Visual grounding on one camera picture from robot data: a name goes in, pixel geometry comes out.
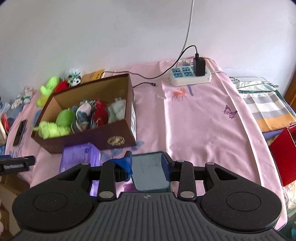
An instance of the white cable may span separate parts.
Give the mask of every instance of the white cable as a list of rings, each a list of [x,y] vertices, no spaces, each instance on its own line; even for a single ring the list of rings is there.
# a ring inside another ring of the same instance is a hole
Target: white cable
[[[186,47],[186,44],[187,44],[187,39],[188,39],[188,36],[189,36],[189,31],[190,31],[191,21],[192,21],[192,15],[193,15],[193,5],[194,5],[194,0],[192,0],[192,3],[191,3],[191,10],[190,10],[190,18],[189,18],[189,25],[188,25],[187,35],[186,35],[185,43],[184,43],[184,46],[183,46],[183,48],[181,50],[180,55],[184,51],[184,49]]]
[[[213,74],[213,73],[223,73],[223,74],[226,74],[226,73],[223,72],[222,70],[215,70],[215,71],[211,72],[211,74]]]

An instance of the label sticker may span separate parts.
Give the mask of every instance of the label sticker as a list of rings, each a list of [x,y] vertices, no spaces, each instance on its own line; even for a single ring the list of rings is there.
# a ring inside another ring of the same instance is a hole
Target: label sticker
[[[98,80],[104,71],[105,71],[104,69],[100,69],[100,70],[96,71],[94,76],[92,77],[92,80]]]
[[[131,132],[133,133],[133,136],[137,141],[136,114],[135,114],[135,109],[133,108],[133,103],[131,104]]]
[[[107,143],[111,146],[121,146],[124,144],[124,138],[121,136],[110,137]]]

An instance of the power strip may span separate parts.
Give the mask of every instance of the power strip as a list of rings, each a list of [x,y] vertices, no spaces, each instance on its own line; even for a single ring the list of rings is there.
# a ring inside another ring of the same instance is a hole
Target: power strip
[[[208,83],[212,80],[211,71],[206,67],[204,76],[195,76],[192,66],[183,66],[171,69],[169,73],[169,81],[174,86],[194,85]]]

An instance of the bed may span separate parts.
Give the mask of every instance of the bed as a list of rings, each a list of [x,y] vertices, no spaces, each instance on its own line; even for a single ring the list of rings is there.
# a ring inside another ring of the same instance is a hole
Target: bed
[[[173,61],[160,61],[116,71],[129,70],[153,77],[172,64]],[[221,70],[211,59],[206,64],[211,71]],[[144,81],[136,75],[131,80],[133,85]],[[284,226],[287,211],[276,166],[253,115],[231,80],[224,73],[213,73],[210,83],[175,87],[165,74],[153,82],[158,86],[143,84],[134,88],[137,146],[102,151],[101,159],[120,158],[125,150],[133,154],[162,150],[173,160],[187,160],[195,166],[216,162],[275,192],[283,206],[276,229]],[[35,105],[39,95],[37,92],[33,96],[14,122],[5,152],[13,157],[36,157],[36,165],[21,173],[31,186],[58,174],[61,161],[60,154],[49,154],[30,137],[35,113],[40,110]],[[24,119],[28,119],[28,124],[21,144],[12,147],[18,125]],[[202,183],[196,181],[196,185],[197,194],[204,194]],[[117,183],[118,194],[131,186],[131,181]],[[172,183],[172,190],[176,193],[177,189],[178,183]]]

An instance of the gold sticker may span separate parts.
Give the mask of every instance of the gold sticker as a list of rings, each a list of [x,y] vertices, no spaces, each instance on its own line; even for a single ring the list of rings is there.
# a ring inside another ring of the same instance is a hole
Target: gold sticker
[[[124,144],[124,138],[121,136],[113,136],[110,137],[107,142],[111,146],[121,146]]]

